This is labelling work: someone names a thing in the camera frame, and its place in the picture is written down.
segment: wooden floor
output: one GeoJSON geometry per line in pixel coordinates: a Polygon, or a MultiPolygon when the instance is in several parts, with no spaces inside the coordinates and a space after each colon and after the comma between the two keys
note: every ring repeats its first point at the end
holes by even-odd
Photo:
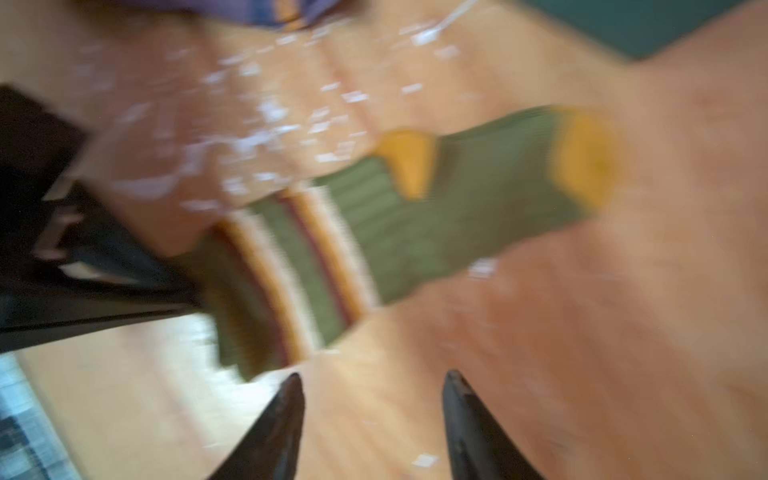
{"type": "MultiPolygon", "coordinates": [[[[636,64],[500,0],[433,44],[400,34],[457,4],[359,0],[294,37],[6,0],[0,79],[100,134],[81,172],[165,254],[275,188],[255,173],[342,167],[316,161],[340,142],[357,156],[394,127],[448,133],[549,103],[599,112],[624,171],[608,211],[509,249],[488,280],[428,285],[301,365],[298,476],[449,478],[439,393],[459,368],[547,478],[765,478],[768,3],[636,64]],[[367,98],[341,95],[356,91],[367,98]],[[325,107],[314,124],[328,129],[311,134],[325,107]],[[242,160],[214,145],[200,173],[185,147],[290,125],[282,150],[242,160]],[[411,466],[421,453],[437,464],[411,466]]],[[[189,316],[19,359],[85,477],[204,478],[281,378],[238,384],[213,341],[189,316]]]]}

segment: blue rug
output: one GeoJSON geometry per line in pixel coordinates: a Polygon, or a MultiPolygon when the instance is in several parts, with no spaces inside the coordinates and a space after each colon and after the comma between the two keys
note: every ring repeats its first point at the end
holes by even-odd
{"type": "Polygon", "coordinates": [[[12,353],[0,355],[0,478],[80,480],[12,353]]]}

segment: black object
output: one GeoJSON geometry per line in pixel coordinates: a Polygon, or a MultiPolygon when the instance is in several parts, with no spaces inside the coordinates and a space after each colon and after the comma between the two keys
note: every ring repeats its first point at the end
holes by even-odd
{"type": "Polygon", "coordinates": [[[743,0],[523,0],[632,58],[645,58],[743,0]]]}
{"type": "Polygon", "coordinates": [[[0,353],[197,310],[197,288],[75,182],[87,135],[0,86],[0,353]]]}
{"type": "MultiPolygon", "coordinates": [[[[294,373],[209,480],[293,480],[304,408],[294,373]]],[[[454,480],[544,480],[455,370],[445,376],[442,408],[454,480]]]]}
{"type": "Polygon", "coordinates": [[[445,436],[454,480],[541,480],[461,373],[445,376],[445,436]]]}
{"type": "Polygon", "coordinates": [[[293,480],[304,408],[301,377],[293,373],[210,480],[293,480]]]}

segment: green mat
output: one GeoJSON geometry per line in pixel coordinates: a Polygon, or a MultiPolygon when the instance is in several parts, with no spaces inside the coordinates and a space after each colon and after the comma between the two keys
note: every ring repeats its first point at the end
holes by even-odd
{"type": "Polygon", "coordinates": [[[632,58],[645,58],[743,0],[523,0],[632,58]]]}

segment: purple fabric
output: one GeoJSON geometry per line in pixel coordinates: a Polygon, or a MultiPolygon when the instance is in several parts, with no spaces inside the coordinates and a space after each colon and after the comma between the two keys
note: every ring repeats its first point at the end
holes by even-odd
{"type": "Polygon", "coordinates": [[[340,0],[301,0],[301,15],[307,24],[314,23],[340,0]]]}
{"type": "MultiPolygon", "coordinates": [[[[115,0],[126,5],[155,10],[188,10],[190,12],[224,18],[232,22],[278,25],[258,15],[259,12],[272,12],[273,0],[115,0]]],[[[307,24],[314,23],[340,0],[297,0],[301,7],[301,16],[307,24]]]]}
{"type": "Polygon", "coordinates": [[[155,10],[188,10],[232,22],[253,23],[252,11],[254,0],[118,0],[134,7],[154,8],[155,10]]]}

